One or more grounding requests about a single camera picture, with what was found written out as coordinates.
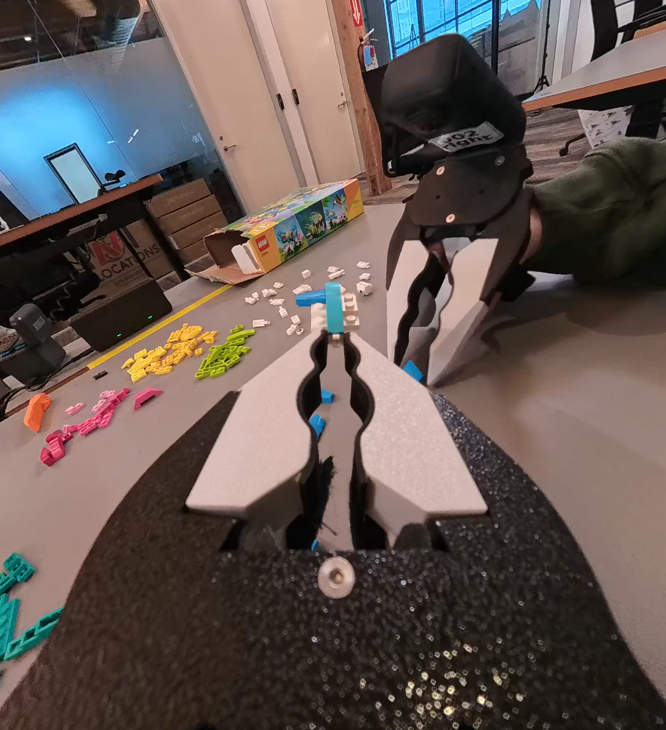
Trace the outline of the person's right forearm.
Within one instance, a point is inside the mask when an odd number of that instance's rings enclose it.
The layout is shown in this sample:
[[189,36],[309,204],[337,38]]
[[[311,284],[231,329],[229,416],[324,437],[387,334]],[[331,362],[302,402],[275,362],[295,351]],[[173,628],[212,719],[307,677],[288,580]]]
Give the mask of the person's right forearm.
[[666,140],[608,142],[534,186],[522,263],[589,285],[666,288]]

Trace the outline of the stack of brown cardboard boxes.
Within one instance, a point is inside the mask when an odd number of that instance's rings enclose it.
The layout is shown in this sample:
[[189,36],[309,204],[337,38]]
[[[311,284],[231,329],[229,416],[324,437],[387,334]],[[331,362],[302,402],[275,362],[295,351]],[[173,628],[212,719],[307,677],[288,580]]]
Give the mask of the stack of brown cardboard boxes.
[[228,224],[202,178],[154,196],[146,207],[183,263],[206,256],[205,237]]

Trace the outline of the group of white lego pieces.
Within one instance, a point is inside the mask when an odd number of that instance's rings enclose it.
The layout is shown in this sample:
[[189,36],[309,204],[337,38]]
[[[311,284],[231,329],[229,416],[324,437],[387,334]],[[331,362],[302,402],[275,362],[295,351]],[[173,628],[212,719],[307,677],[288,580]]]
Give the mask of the group of white lego pieces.
[[348,290],[340,279],[346,273],[343,268],[329,267],[327,269],[328,282],[325,288],[314,290],[306,282],[292,290],[291,294],[280,297],[280,290],[284,287],[282,282],[274,283],[273,287],[263,288],[261,291],[253,291],[244,296],[243,300],[248,306],[254,306],[260,301],[267,301],[275,307],[283,320],[286,320],[285,333],[287,336],[301,336],[306,332],[302,323],[301,315],[290,314],[285,305],[296,305],[299,308],[309,309],[310,326],[313,329],[328,329],[327,313],[331,310],[333,322],[331,333],[333,340],[338,341],[344,332],[352,332],[359,329],[360,316],[358,314],[357,296],[366,297],[373,291],[371,283],[370,265],[360,260],[356,267],[359,269],[358,279],[354,290]]

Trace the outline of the blue and white lego assembly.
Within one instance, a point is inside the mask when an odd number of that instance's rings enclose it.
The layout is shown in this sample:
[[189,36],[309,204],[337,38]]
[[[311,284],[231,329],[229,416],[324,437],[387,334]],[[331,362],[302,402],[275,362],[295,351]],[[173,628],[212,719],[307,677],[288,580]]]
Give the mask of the blue and white lego assembly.
[[309,310],[311,332],[327,334],[333,346],[342,345],[344,334],[360,326],[356,295],[344,290],[337,280],[317,290],[300,287],[295,302],[299,308]]

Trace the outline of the orange lego piece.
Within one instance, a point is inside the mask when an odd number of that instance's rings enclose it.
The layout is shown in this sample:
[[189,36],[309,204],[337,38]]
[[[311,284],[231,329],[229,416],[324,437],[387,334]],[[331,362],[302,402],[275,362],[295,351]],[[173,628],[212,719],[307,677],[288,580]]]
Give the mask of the orange lego piece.
[[51,398],[46,393],[41,392],[34,395],[28,401],[23,424],[34,433],[38,433],[42,428],[46,411],[51,402]]

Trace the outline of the wood-edged desk with black legs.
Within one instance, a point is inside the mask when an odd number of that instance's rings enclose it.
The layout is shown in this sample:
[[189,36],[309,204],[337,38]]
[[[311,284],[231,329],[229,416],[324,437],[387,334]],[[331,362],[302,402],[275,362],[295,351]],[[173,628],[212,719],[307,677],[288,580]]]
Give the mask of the wood-edged desk with black legs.
[[[67,322],[87,306],[82,297],[90,293],[87,286],[99,286],[100,279],[88,269],[86,247],[112,232],[120,233],[129,224],[145,220],[155,241],[164,252],[181,280],[190,278],[176,250],[165,237],[146,207],[153,189],[163,181],[159,173],[147,176],[124,187],[118,187],[96,198],[69,206],[56,213],[37,218],[25,225],[0,233],[0,286],[9,287],[13,297],[23,290],[37,273],[39,266],[61,254],[72,252],[80,261],[84,274],[73,271],[60,286],[52,287],[56,295],[20,297],[19,306],[34,302],[53,322]],[[0,309],[0,324],[8,326],[7,315],[15,307]]]

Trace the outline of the black box with green lights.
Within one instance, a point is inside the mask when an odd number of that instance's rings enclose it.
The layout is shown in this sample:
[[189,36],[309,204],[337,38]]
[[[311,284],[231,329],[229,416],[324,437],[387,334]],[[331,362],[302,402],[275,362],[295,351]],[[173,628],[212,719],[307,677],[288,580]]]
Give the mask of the black box with green lights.
[[172,310],[160,285],[153,279],[146,279],[117,295],[86,306],[67,323],[89,347],[103,352],[161,320]]

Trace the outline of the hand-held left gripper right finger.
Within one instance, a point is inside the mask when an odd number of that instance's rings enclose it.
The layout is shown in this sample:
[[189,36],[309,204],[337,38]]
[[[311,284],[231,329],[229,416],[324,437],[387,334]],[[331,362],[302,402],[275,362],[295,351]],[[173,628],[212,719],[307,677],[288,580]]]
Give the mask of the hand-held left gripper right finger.
[[346,335],[350,406],[361,421],[349,490],[354,549],[392,548],[408,525],[482,517],[488,506],[426,386],[357,333]]

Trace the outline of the cardboard box with red print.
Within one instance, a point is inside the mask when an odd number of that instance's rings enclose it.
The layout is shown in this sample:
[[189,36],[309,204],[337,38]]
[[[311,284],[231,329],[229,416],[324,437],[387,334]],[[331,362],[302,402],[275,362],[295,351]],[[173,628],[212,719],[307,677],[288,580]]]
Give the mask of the cardboard box with red print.
[[136,251],[151,277],[160,279],[172,271],[172,265],[153,235],[146,221],[128,224],[125,236],[128,247],[119,232],[111,232],[101,239],[89,242],[90,267],[100,277],[100,286],[85,297],[114,297],[147,279],[146,272],[132,254]]

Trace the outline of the white double door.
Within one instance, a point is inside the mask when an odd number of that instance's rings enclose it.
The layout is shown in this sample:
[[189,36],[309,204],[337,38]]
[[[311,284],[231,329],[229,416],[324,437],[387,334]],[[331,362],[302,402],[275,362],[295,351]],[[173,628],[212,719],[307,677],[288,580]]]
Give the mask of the white double door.
[[298,186],[362,172],[330,2],[242,1]]

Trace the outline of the wooden post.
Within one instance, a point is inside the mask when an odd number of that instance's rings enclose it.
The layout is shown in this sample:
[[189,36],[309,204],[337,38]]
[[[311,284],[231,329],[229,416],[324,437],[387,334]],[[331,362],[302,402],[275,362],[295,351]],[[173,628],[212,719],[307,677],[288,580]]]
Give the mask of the wooden post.
[[332,1],[332,11],[338,31],[343,64],[346,70],[350,103],[354,111],[358,139],[362,148],[364,169],[370,195],[374,198],[392,189],[384,174],[381,136],[366,92],[364,73],[364,43],[366,31],[361,3]]

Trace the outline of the black handheld device on stand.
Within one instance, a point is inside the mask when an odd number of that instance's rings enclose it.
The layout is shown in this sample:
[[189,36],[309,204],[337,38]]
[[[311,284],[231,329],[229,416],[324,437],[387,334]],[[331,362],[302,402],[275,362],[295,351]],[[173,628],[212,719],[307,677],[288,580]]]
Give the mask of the black handheld device on stand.
[[52,337],[51,319],[36,304],[22,305],[9,322],[24,343],[24,349],[9,358],[11,375],[30,382],[51,375],[63,365],[66,351]]

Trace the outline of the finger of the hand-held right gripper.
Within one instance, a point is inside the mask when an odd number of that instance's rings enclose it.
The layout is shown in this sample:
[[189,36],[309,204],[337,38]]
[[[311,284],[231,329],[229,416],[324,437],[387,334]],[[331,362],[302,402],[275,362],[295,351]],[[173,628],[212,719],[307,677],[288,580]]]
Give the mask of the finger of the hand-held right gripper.
[[448,280],[444,242],[423,243],[419,227],[400,220],[388,245],[385,271],[387,356],[396,365],[429,366],[439,316],[437,297]]
[[439,385],[458,368],[465,348],[484,322],[491,307],[485,302],[486,282],[495,257],[498,239],[476,239],[454,254],[451,279],[435,300],[429,331],[427,384]]

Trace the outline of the pile of lime lego pieces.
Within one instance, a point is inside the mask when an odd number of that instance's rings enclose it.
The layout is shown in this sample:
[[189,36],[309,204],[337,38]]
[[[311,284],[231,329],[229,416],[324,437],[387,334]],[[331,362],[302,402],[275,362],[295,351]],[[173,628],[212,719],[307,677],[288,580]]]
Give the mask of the pile of lime lego pieces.
[[219,378],[231,368],[237,366],[249,352],[251,347],[247,340],[255,335],[254,328],[245,328],[237,325],[229,331],[226,341],[222,344],[213,344],[200,367],[194,374],[196,381],[208,378]]

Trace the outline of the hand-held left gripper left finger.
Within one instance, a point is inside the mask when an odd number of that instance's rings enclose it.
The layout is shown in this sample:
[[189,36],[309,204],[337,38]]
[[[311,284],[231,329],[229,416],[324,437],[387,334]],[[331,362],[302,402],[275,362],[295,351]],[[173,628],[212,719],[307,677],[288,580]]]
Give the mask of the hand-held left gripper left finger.
[[312,332],[239,390],[189,511],[269,528],[280,547],[310,550],[326,501],[310,424],[326,364],[327,334]]

